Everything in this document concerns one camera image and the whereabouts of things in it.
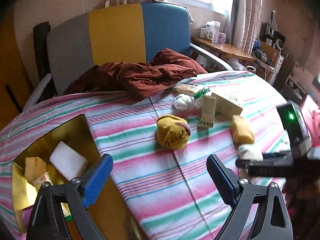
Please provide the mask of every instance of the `hand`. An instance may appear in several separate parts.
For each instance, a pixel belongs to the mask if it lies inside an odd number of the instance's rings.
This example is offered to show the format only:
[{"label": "hand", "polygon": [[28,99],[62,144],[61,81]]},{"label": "hand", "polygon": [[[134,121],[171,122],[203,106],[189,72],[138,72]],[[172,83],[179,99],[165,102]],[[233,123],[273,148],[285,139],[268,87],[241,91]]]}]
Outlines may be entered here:
[{"label": "hand", "polygon": [[[291,183],[286,182],[282,189],[282,193],[286,193],[285,200],[290,203],[295,194],[295,187]],[[311,200],[320,196],[320,179],[312,182],[299,184],[296,197],[300,200]]]}]

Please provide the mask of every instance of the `striped bedsheet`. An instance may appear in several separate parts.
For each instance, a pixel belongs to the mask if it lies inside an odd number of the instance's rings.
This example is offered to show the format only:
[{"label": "striped bedsheet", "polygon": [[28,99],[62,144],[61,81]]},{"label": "striped bedsheet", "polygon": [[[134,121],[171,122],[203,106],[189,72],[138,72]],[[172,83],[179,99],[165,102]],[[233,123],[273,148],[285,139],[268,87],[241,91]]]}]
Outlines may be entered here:
[{"label": "striped bedsheet", "polygon": [[[220,86],[244,98],[242,116],[251,120],[256,144],[263,152],[289,148],[275,106],[284,98],[258,76],[245,72],[198,75],[185,82]],[[16,239],[20,237],[11,200],[12,161],[45,133],[85,114],[100,154],[114,159],[112,179],[150,239],[214,239],[228,214],[206,171],[206,158],[217,154],[237,173],[236,148],[230,120],[216,114],[212,129],[197,129],[198,110],[174,109],[172,91],[139,103],[125,92],[85,93],[52,98],[17,116],[0,132],[0,215]],[[187,119],[191,137],[183,150],[162,148],[156,139],[156,120],[164,114]],[[273,179],[280,186],[283,179]],[[256,178],[268,185],[271,178]],[[240,239],[245,239],[256,206],[252,207]]]}]

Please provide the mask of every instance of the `wooden table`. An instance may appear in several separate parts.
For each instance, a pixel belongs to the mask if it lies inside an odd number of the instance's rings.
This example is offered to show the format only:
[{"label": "wooden table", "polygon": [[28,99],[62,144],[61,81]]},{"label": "wooden table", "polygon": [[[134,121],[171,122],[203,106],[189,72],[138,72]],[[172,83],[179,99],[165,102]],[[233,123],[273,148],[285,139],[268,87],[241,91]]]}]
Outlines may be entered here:
[{"label": "wooden table", "polygon": [[[203,45],[206,46],[209,49],[213,49],[219,53],[218,57],[221,58],[221,56],[226,56],[228,58],[238,58],[245,61],[255,61],[255,58],[248,53],[242,52],[240,49],[236,48],[235,46],[232,46],[230,44],[226,43],[212,43],[211,41],[207,39],[201,39],[198,37],[192,37],[191,38],[192,43],[195,45]],[[191,58],[196,60],[198,57],[198,54],[196,52],[193,52],[191,55]]]}]

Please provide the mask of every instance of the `pink wall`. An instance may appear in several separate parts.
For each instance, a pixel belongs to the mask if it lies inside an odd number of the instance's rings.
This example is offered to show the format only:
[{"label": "pink wall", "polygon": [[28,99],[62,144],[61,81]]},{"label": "pink wall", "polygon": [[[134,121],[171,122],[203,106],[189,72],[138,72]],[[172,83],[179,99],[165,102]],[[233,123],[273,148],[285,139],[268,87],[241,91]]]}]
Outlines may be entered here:
[{"label": "pink wall", "polygon": [[293,65],[296,60],[302,63],[305,71],[294,70],[299,83],[320,102],[320,93],[312,85],[320,71],[320,31],[311,11],[301,0],[262,0],[260,21],[269,21],[272,10],[276,10],[278,31],[286,37],[284,55],[290,52]]}]

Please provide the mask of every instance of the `red-brown comforter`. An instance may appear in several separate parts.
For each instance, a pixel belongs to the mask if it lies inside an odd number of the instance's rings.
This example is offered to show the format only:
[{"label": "red-brown comforter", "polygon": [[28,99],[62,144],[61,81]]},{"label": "red-brown comforter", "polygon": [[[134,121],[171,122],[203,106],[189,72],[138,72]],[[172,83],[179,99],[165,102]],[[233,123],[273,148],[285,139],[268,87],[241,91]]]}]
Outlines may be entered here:
[{"label": "red-brown comforter", "polygon": [[109,62],[95,65],[74,81],[64,95],[92,90],[125,90],[141,101],[184,78],[207,73],[193,59],[171,49],[163,49],[150,63]]}]

